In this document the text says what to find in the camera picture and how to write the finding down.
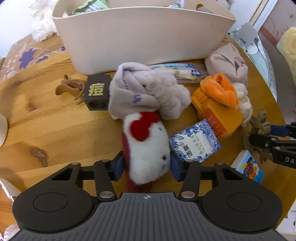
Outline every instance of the plush toy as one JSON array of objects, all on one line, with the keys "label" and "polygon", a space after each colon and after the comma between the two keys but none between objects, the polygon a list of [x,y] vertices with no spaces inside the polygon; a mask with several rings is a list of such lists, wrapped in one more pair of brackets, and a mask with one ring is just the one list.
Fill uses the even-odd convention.
[{"label": "plush toy", "polygon": [[170,168],[166,129],[153,112],[127,115],[122,132],[127,191],[151,192],[152,182]]},{"label": "plush toy", "polygon": [[237,92],[225,75],[207,76],[200,82],[200,87],[207,96],[218,103],[237,109],[239,105]]}]

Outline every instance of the brown hair clip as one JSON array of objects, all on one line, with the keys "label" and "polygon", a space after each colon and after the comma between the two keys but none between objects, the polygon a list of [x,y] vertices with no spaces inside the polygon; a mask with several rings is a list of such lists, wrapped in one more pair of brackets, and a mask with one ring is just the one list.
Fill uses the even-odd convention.
[{"label": "brown hair clip", "polygon": [[85,83],[82,80],[79,79],[68,79],[68,75],[64,76],[64,80],[61,81],[61,83],[56,87],[55,94],[61,95],[65,92],[70,93],[74,96],[74,100],[78,100],[76,104],[80,104],[83,102],[83,93],[85,89]]}]

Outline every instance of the small colorful box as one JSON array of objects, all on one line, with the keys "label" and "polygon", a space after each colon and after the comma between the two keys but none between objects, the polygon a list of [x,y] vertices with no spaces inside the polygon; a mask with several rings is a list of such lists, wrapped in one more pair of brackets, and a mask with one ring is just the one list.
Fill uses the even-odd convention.
[{"label": "small colorful box", "polygon": [[264,174],[248,150],[242,150],[231,167],[257,183],[262,182]]},{"label": "small colorful box", "polygon": [[183,161],[190,159],[202,162],[221,148],[206,120],[170,137],[170,143]]}]

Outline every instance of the orange cloth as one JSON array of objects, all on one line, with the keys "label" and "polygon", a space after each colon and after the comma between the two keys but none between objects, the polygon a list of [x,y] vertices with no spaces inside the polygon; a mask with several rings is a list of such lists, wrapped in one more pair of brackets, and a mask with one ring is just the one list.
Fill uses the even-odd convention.
[{"label": "orange cloth", "polygon": [[207,96],[218,103],[237,109],[239,105],[237,92],[225,75],[207,76],[200,82],[200,87]]}]

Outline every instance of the wall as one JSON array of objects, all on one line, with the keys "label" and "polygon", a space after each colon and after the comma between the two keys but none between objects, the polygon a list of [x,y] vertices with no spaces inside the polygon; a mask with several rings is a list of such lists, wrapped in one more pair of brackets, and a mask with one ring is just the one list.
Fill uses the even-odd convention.
[{"label": "wall", "polygon": [[261,0],[235,0],[230,8],[230,11],[234,14],[234,16],[236,16],[237,21],[231,29],[235,29],[245,23],[248,23],[260,3]]},{"label": "wall", "polygon": [[292,0],[278,0],[260,31],[276,46],[290,27],[296,27],[296,4]]},{"label": "wall", "polygon": [[4,0],[0,4],[0,58],[11,46],[32,33],[33,18],[28,8],[35,0]]}]

